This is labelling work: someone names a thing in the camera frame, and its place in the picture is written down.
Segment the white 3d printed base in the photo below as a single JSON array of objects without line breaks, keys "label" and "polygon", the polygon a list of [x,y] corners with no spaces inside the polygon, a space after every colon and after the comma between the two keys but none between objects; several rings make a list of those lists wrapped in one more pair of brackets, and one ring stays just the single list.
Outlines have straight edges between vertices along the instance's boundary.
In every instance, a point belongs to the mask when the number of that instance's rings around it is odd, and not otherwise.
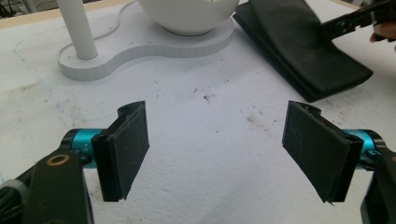
[{"label": "white 3d printed base", "polygon": [[195,58],[227,47],[233,35],[233,21],[204,35],[175,35],[152,21],[137,2],[125,5],[115,29],[94,39],[98,55],[81,60],[73,44],[62,48],[58,63],[63,74],[75,80],[90,81],[106,77],[133,59],[146,56]]}]

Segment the folded black cloth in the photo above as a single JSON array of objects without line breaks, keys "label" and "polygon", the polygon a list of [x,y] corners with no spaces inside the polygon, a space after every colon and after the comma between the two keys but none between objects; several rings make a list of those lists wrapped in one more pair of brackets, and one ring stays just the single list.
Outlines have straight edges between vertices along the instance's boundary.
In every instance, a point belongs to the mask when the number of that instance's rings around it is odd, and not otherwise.
[{"label": "folded black cloth", "polygon": [[233,17],[308,102],[355,87],[373,74],[324,36],[304,0],[250,0]]}]

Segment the white cylindrical post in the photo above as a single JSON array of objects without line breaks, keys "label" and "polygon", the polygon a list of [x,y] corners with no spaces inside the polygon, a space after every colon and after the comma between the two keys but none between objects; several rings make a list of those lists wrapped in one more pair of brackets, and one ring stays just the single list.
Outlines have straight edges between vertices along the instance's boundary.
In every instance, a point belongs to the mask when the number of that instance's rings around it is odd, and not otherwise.
[{"label": "white cylindrical post", "polygon": [[93,43],[91,27],[82,0],[56,0],[56,2],[64,17],[77,56],[82,60],[95,58],[98,52]]}]

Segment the blue metallic joint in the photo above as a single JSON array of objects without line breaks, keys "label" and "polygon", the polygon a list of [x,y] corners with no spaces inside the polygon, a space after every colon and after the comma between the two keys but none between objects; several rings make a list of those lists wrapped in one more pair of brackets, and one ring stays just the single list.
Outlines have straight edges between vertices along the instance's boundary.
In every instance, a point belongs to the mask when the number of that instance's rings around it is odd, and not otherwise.
[{"label": "blue metallic joint", "polygon": [[91,139],[95,135],[101,133],[102,130],[103,129],[81,129],[76,133],[73,139],[71,150],[79,155],[84,168],[96,168]]},{"label": "blue metallic joint", "polygon": [[381,157],[381,153],[376,149],[373,138],[367,132],[360,129],[345,129],[343,131],[363,140],[359,166],[365,170],[374,170],[378,159]]}]

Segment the white table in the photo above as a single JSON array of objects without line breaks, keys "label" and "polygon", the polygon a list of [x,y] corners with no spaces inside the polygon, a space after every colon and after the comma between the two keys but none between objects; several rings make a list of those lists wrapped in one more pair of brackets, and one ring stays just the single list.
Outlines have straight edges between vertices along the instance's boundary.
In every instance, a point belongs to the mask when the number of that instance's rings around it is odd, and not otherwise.
[{"label": "white table", "polygon": [[[309,0],[323,20],[351,11]],[[93,32],[121,5],[88,12]],[[150,149],[126,201],[104,203],[85,172],[95,223],[361,223],[371,173],[355,172],[345,203],[322,203],[282,147],[288,100],[304,99],[235,23],[230,46],[197,59],[147,57],[109,77],[64,77],[62,18],[0,29],[0,181],[56,149],[73,128],[106,128],[117,108],[145,100]],[[312,105],[340,128],[380,133],[396,148],[396,53],[371,28],[334,42],[375,71],[357,88]]]}]

